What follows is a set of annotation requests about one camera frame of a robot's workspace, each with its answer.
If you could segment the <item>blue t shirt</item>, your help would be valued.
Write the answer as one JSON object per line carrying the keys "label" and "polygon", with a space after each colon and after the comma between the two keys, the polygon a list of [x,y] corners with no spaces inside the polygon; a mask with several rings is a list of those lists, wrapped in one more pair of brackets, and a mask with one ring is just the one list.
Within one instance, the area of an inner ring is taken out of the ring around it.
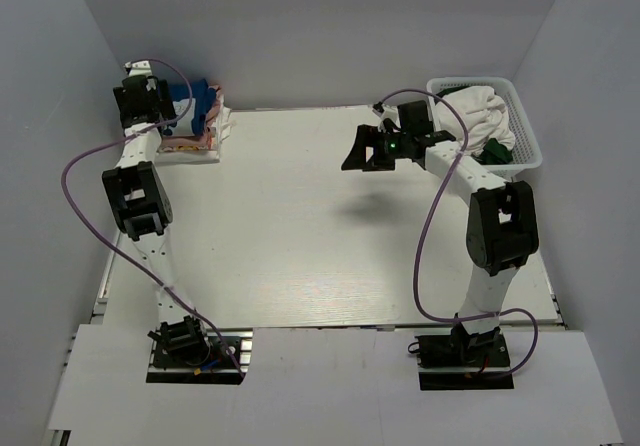
{"label": "blue t shirt", "polygon": [[216,92],[209,88],[206,79],[191,82],[190,86],[192,99],[186,85],[169,85],[174,111],[181,119],[164,127],[164,137],[199,137],[204,133],[206,116],[215,102]]}

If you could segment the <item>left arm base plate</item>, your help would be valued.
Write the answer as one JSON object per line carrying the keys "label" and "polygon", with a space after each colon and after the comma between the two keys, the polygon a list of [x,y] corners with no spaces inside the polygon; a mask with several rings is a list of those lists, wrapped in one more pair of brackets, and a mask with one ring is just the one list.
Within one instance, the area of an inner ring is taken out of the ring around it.
{"label": "left arm base plate", "polygon": [[245,334],[224,335],[223,338],[242,373],[239,373],[220,340],[215,335],[210,335],[210,345],[204,352],[187,360],[172,358],[153,342],[146,382],[169,385],[240,385],[243,382],[242,375],[248,372],[252,339]]}

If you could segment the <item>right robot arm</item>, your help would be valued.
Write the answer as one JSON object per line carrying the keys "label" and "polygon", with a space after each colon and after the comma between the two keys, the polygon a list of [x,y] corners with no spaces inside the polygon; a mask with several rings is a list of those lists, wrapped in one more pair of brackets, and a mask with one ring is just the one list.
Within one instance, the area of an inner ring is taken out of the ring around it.
{"label": "right robot arm", "polygon": [[488,171],[465,153],[466,138],[435,130],[423,101],[402,104],[395,112],[378,102],[373,111],[379,124],[358,126],[342,170],[392,171],[407,159],[440,178],[438,197],[451,192],[468,208],[465,246],[473,268],[466,297],[453,317],[439,320],[451,327],[448,341],[424,343],[420,351],[428,358],[475,364],[497,347],[508,288],[539,247],[532,188]]}

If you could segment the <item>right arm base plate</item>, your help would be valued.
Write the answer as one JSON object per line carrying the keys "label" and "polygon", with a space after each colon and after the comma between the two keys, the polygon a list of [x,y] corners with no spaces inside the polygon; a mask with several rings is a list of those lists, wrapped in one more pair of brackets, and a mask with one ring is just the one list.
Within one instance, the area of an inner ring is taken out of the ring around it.
{"label": "right arm base plate", "polygon": [[471,349],[448,335],[421,335],[408,345],[417,359],[421,391],[497,391],[514,388],[511,361],[502,334],[491,345]]}

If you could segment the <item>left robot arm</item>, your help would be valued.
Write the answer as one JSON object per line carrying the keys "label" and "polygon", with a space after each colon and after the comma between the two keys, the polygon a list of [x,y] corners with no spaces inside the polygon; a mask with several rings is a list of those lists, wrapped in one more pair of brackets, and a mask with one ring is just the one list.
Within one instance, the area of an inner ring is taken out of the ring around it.
{"label": "left robot arm", "polygon": [[118,229],[153,275],[159,326],[149,336],[157,351],[196,366],[209,358],[212,343],[200,320],[174,302],[179,288],[169,231],[173,211],[154,165],[161,144],[155,124],[176,118],[168,84],[149,68],[132,69],[114,96],[129,140],[116,166],[102,173],[108,202]]}

